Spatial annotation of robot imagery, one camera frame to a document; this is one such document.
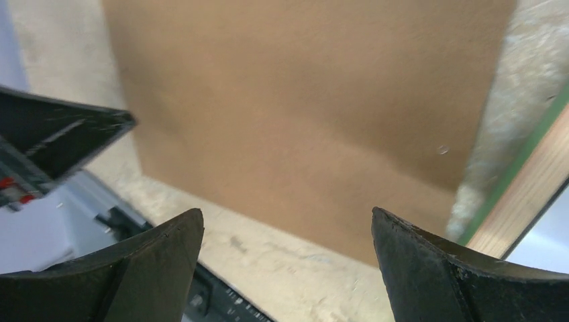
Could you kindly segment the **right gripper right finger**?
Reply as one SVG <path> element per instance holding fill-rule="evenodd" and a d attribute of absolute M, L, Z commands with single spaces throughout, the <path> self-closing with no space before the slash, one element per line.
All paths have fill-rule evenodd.
<path fill-rule="evenodd" d="M 396 321 L 567 321 L 568 275 L 496 259 L 375 207 L 372 236 Z"/>

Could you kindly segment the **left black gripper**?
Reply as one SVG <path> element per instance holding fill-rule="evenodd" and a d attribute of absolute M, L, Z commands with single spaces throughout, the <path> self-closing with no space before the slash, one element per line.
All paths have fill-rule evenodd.
<path fill-rule="evenodd" d="M 45 197 L 135 126 L 126 110 L 1 87 L 1 207 Z"/>

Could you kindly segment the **green wooden picture frame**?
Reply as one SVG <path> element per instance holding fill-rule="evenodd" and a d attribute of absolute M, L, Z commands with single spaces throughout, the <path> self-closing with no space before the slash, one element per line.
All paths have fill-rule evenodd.
<path fill-rule="evenodd" d="M 567 179 L 568 87 L 564 87 L 458 243 L 505 259 Z"/>

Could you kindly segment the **glossy photo print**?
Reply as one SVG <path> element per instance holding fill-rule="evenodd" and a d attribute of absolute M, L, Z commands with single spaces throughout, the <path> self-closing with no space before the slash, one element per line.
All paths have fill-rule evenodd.
<path fill-rule="evenodd" d="M 504 259 L 532 268 L 568 273 L 568 182 L 552 195 Z"/>

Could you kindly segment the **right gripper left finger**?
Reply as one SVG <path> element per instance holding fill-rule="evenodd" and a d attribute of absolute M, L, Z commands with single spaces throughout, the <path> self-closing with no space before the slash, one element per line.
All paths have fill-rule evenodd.
<path fill-rule="evenodd" d="M 2 321 L 180 321 L 204 234 L 189 209 L 40 272 L 1 275 Z"/>

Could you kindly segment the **brown cardboard backing board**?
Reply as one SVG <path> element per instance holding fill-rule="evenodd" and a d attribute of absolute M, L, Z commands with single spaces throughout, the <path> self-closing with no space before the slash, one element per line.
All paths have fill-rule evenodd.
<path fill-rule="evenodd" d="M 515 1 L 104 1 L 144 174 L 376 264 L 443 234 Z"/>

